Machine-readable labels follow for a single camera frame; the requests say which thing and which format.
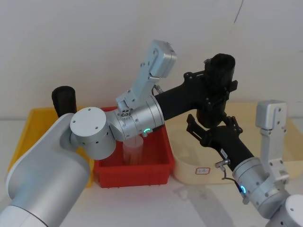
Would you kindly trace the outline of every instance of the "white cylinder joint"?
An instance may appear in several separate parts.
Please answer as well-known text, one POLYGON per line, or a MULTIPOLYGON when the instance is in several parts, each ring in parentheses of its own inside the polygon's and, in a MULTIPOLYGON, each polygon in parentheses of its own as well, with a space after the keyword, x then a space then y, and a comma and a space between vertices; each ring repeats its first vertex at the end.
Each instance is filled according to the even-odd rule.
POLYGON ((101 109, 87 107, 71 119, 71 131, 87 155, 96 160, 109 157, 116 149, 116 140, 101 109))

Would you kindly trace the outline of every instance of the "white table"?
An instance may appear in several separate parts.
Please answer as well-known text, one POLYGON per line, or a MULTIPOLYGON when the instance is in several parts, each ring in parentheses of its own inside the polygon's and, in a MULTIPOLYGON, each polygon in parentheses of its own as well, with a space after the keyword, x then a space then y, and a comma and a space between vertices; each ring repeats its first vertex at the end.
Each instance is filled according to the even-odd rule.
MULTIPOLYGON (((303 119, 294 119, 303 131, 303 119)), ((5 176, 25 121, 0 121, 0 212, 9 204, 5 176)), ((290 193, 303 193, 303 176, 290 193)), ((167 185, 85 189, 61 227, 263 227, 251 205, 243 205, 234 184, 167 185)))

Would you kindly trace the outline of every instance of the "white wall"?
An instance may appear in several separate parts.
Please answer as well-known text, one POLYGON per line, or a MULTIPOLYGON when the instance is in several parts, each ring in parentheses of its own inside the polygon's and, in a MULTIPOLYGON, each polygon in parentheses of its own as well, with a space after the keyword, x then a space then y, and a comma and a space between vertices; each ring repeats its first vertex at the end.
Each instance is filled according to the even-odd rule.
POLYGON ((179 85, 219 52, 236 58, 233 101, 283 99, 303 116, 303 1, 2 0, 0 118, 51 106, 60 85, 78 105, 114 105, 150 42, 172 43, 178 60, 163 89, 179 85))

